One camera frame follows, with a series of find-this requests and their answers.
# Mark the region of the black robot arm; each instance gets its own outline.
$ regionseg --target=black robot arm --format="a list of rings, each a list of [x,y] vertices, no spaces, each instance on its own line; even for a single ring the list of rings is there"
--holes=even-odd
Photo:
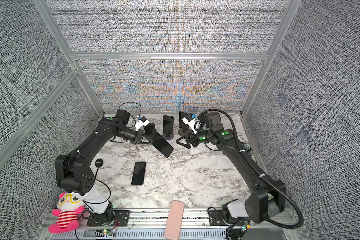
[[[59,155],[55,161],[56,181],[58,187],[67,192],[76,192],[84,195],[94,185],[94,175],[90,168],[91,162],[104,144],[112,137],[121,137],[130,140],[133,144],[151,143],[166,157],[173,151],[173,147],[156,131],[149,135],[142,129],[137,131],[126,127],[130,114],[122,109],[117,110],[113,118],[103,117],[96,129],[77,148],[67,155]]]
[[[224,113],[230,119],[234,130],[224,129],[218,112]],[[189,114],[187,116],[188,119],[185,121],[190,122],[189,128],[191,129],[185,129],[185,131],[183,129],[183,132],[185,132],[184,135],[177,139],[176,142],[187,148],[190,148],[191,145],[196,147],[199,143],[211,142],[216,145],[218,150],[223,152],[223,154],[231,160],[247,183],[251,192],[250,197],[245,200],[245,203],[242,206],[245,208],[250,219],[255,223],[267,220],[275,225],[285,228],[300,227],[303,222],[301,211],[285,194],[285,185],[281,180],[273,180],[256,164],[246,151],[242,149],[240,141],[237,138],[235,125],[230,116],[219,109],[209,109],[203,111],[198,118],[193,118],[193,120],[191,120],[191,116],[192,114]],[[194,130],[201,129],[204,123],[206,125],[205,130]],[[182,139],[185,139],[185,144],[180,143]],[[298,223],[294,225],[283,225],[269,219],[270,217],[284,211],[286,199],[294,206],[299,216]],[[225,216],[225,220],[227,222],[233,223],[237,220],[237,217],[233,217],[229,214],[228,210],[226,210],[226,212],[228,213]]]

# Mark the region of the black mounting plate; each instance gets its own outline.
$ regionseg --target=black mounting plate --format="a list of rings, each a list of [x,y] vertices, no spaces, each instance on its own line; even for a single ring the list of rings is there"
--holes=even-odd
[[[113,210],[114,214],[115,214],[115,218],[117,218],[118,222],[117,222],[117,226],[118,227],[126,227],[128,224],[128,220],[129,220],[129,210]],[[116,225],[116,221],[114,223],[112,223],[111,225],[109,225],[108,227],[113,227]],[[104,227],[103,225],[101,225],[101,223],[96,223],[96,220],[93,218],[88,218],[88,222],[87,222],[87,226],[88,227]]]
[[[221,209],[219,209],[219,210],[209,209],[208,215],[209,215],[209,218],[208,218],[209,225],[211,225],[211,226],[228,226],[223,221],[223,213],[221,212]]]

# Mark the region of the red striped shirt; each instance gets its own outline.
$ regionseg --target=red striped shirt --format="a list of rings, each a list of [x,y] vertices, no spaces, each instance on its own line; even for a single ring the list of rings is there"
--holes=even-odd
[[[73,220],[77,220],[77,214],[75,211],[65,211],[61,212],[58,216],[57,222],[60,225],[60,228],[66,228],[68,223]]]

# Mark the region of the metal grate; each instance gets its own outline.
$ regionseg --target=metal grate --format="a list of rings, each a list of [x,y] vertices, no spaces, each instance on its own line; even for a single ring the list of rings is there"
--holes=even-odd
[[[95,229],[78,229],[77,237],[80,240],[85,239],[165,239],[165,229],[119,229],[114,237],[103,237]],[[216,239],[225,238],[226,230],[224,228],[214,229],[182,229],[180,239]],[[66,232],[53,234],[51,240],[70,240],[76,239],[75,232]]]

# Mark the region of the phone screen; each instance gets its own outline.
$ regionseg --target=phone screen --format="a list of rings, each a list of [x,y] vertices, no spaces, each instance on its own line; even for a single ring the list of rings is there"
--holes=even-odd
[[[143,185],[146,164],[146,162],[135,162],[135,168],[133,170],[132,176],[132,185]]]
[[[161,152],[165,157],[169,157],[173,151],[173,147],[158,133],[155,132],[152,136],[152,145]]]
[[[163,133],[164,134],[173,134],[173,117],[172,116],[163,116]]]

